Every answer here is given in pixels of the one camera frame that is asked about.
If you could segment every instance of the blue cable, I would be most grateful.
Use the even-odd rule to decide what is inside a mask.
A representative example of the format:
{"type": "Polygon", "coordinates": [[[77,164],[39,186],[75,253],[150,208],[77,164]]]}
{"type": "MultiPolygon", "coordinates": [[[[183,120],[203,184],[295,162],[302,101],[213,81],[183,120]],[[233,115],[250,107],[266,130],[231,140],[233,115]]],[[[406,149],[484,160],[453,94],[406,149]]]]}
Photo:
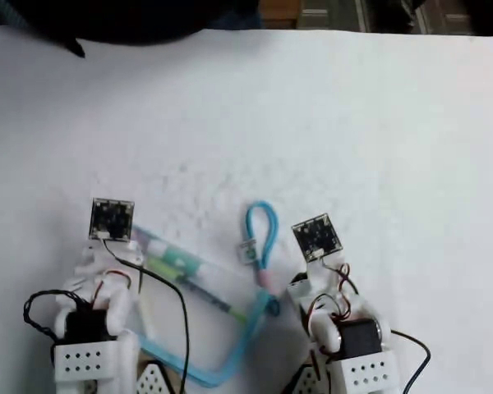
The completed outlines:
{"type": "MultiPolygon", "coordinates": [[[[248,236],[249,239],[256,238],[254,235],[254,229],[252,228],[252,212],[255,208],[263,209],[266,213],[267,218],[269,219],[269,233],[267,234],[265,244],[263,245],[263,254],[261,255],[260,259],[257,258],[256,260],[256,267],[258,270],[261,270],[267,269],[269,265],[270,253],[272,253],[276,237],[278,236],[279,220],[278,215],[276,215],[276,212],[274,211],[274,208],[272,208],[272,205],[270,205],[266,201],[256,201],[246,211],[246,236],[248,236]]],[[[267,310],[273,316],[279,315],[279,301],[274,295],[270,297],[269,303],[267,304],[267,310]]]]}

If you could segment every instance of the white 3d-printed part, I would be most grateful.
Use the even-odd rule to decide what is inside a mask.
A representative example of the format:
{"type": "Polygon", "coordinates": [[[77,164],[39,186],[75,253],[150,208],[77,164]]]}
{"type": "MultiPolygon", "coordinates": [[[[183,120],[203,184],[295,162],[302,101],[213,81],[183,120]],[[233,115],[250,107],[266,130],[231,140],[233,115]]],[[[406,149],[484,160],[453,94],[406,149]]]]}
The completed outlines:
{"type": "Polygon", "coordinates": [[[293,394],[323,394],[316,385],[316,373],[312,367],[303,368],[293,394]]]}
{"type": "Polygon", "coordinates": [[[55,382],[113,378],[117,362],[116,341],[56,346],[55,382]]]}
{"type": "Polygon", "coordinates": [[[330,371],[336,394],[389,392],[399,385],[398,365],[391,350],[335,361],[330,371]]]}
{"type": "Polygon", "coordinates": [[[156,364],[149,364],[137,381],[137,394],[170,394],[163,373],[156,364]]]}

